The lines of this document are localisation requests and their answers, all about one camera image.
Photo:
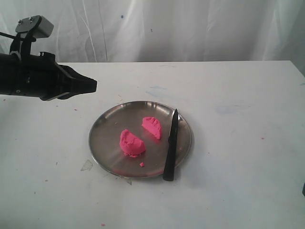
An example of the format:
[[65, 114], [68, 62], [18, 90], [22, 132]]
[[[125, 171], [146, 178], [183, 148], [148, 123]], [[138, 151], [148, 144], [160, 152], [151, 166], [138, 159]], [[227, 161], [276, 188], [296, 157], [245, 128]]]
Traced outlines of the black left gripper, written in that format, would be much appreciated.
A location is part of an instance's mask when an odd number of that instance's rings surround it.
[[8, 95], [37, 97], [43, 101], [66, 100], [94, 93], [96, 89], [96, 80], [57, 64], [51, 53], [29, 55], [25, 60], [16, 52], [8, 55]]

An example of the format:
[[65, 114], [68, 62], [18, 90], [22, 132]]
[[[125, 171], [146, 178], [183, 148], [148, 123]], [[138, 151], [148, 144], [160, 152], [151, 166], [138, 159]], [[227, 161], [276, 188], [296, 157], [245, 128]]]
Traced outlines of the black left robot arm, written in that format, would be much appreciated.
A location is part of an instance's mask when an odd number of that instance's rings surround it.
[[13, 40], [10, 53], [0, 55], [1, 94], [51, 101], [96, 92], [96, 80], [56, 63], [54, 54], [31, 55], [31, 44], [36, 41], [34, 36], [22, 37], [20, 33], [15, 36], [1, 33], [1, 36]]

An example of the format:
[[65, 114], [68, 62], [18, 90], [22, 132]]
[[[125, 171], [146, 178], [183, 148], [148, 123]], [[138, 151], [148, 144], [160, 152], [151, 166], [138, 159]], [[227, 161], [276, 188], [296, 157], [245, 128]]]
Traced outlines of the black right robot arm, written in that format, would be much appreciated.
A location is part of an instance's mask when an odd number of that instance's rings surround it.
[[302, 188], [302, 194], [305, 197], [305, 183], [304, 183], [303, 188]]

